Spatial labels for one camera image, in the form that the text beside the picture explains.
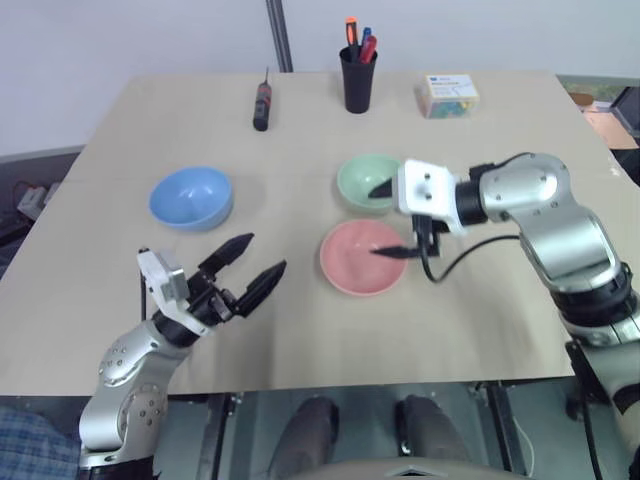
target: pink bowl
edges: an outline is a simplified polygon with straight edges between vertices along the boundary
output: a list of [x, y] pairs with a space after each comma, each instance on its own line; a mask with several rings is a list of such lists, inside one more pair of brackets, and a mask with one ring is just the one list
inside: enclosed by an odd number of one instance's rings
[[320, 265], [338, 290], [362, 297], [376, 295], [400, 280], [408, 262], [370, 251], [404, 243], [393, 228], [376, 220], [341, 223], [322, 242]]

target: pen holder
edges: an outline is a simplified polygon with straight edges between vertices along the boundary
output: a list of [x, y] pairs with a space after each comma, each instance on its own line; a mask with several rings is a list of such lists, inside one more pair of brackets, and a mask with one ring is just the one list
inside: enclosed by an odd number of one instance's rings
[[351, 113], [364, 113], [369, 110], [373, 69], [376, 66], [378, 52], [373, 54], [369, 63], [351, 61], [349, 47], [340, 50], [342, 80], [344, 83], [344, 106]]

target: wooden tabletop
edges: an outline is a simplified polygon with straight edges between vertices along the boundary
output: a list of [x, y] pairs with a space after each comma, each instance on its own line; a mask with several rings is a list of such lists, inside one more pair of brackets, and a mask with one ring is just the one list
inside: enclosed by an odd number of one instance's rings
[[[394, 289], [365, 299], [340, 293], [319, 269], [324, 235], [358, 217], [335, 187], [351, 157], [412, 157], [465, 175], [469, 166], [533, 151], [567, 164], [577, 200], [600, 216], [621, 259], [640, 271], [640, 190], [556, 78], [472, 78], [480, 105], [471, 116], [426, 120], [416, 72], [376, 74], [363, 115], [344, 109], [338, 74], [276, 74], [264, 133], [251, 126], [259, 75], [134, 80], [0, 282], [0, 394], [91, 394], [104, 350], [139, 321], [138, 248], [172, 249], [191, 274], [246, 232], [256, 234], [253, 243], [221, 272], [220, 285], [240, 294], [282, 258], [285, 276], [250, 318], [195, 345], [172, 393], [570, 374], [566, 333], [517, 242], [479, 250], [438, 286], [411, 263]], [[147, 209], [160, 179], [192, 165], [222, 169], [233, 182], [230, 217], [206, 233], [166, 228]], [[412, 241], [408, 218], [380, 220]], [[517, 228], [483, 225], [463, 239], [443, 237], [434, 270], [497, 233]]]

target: person's leg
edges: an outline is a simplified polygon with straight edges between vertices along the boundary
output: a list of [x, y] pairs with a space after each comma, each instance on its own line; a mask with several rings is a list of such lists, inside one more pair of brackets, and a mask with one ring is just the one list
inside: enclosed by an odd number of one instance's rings
[[469, 461], [462, 437], [433, 400], [409, 395], [398, 404], [396, 424], [411, 456]]
[[282, 480], [329, 461], [338, 436], [338, 407], [326, 397], [305, 401], [280, 436], [269, 479]]

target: pen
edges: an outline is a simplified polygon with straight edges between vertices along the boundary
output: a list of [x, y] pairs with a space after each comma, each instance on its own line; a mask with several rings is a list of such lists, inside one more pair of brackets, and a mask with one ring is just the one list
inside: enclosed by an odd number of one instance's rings
[[356, 17], [347, 17], [347, 45], [349, 45], [349, 54], [351, 61], [358, 63], [358, 30], [356, 29]]
[[362, 45], [362, 52], [360, 52], [360, 63], [369, 63], [373, 58], [373, 54], [376, 51], [378, 45], [378, 39], [375, 35], [369, 35]]
[[367, 40], [367, 37], [371, 35], [371, 28], [370, 27], [364, 27], [364, 30], [362, 31], [362, 46], [364, 47], [364, 42]]

